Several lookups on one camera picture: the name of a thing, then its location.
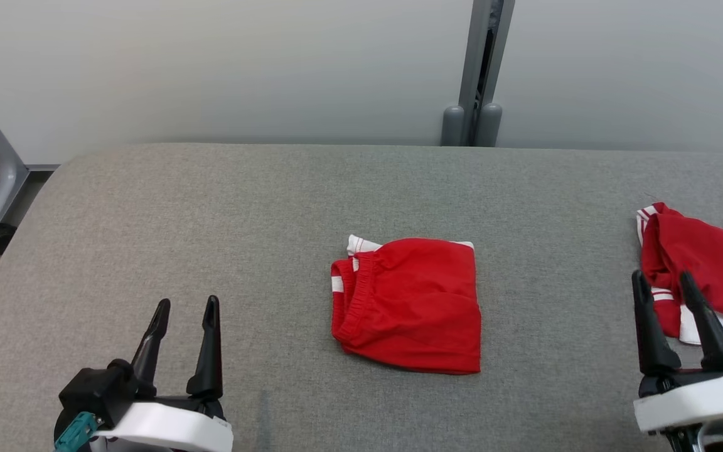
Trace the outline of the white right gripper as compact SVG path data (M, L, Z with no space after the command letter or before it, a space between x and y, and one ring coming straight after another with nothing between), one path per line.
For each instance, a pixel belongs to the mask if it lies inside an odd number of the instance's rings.
M701 369L678 371L681 361L654 309L651 286L641 270L631 275L635 335L641 380L633 403L639 430L659 434L673 451L723 451L723 326L691 272L680 274L680 289L700 338Z

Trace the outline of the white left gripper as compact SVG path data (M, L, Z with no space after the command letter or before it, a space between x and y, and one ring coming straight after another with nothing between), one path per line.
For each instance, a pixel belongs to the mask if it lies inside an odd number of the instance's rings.
M210 295L206 302L198 362L195 374L186 385L189 397L155 397L158 354L170 311L169 299L159 301L132 358L137 397L131 393L115 397L108 406L112 424L93 434L92 451L233 450L232 425L224 418L221 404L223 354L219 299Z

